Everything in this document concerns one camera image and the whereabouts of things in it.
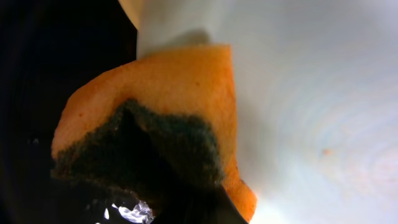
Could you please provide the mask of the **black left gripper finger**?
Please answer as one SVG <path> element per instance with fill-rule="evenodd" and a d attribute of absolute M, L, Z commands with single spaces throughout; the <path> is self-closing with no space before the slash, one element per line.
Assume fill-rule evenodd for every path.
<path fill-rule="evenodd" d="M 174 198 L 152 221 L 153 224 L 248 224 L 225 189 L 187 189 Z"/>

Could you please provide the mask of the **orange green sponge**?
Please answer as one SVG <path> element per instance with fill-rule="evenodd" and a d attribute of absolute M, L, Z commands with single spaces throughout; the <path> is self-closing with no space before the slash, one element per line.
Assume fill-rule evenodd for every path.
<path fill-rule="evenodd" d="M 187 189 L 225 189 L 250 222 L 257 198 L 239 176 L 231 49 L 177 47 L 83 85 L 52 141 L 57 179 L 130 195 L 156 216 Z"/>

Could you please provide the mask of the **light green plate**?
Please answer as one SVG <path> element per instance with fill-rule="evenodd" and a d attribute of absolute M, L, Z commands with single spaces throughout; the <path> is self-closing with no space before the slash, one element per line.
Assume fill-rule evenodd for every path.
<path fill-rule="evenodd" d="M 139 55 L 232 47 L 253 223 L 397 222 L 397 0 L 152 0 Z"/>

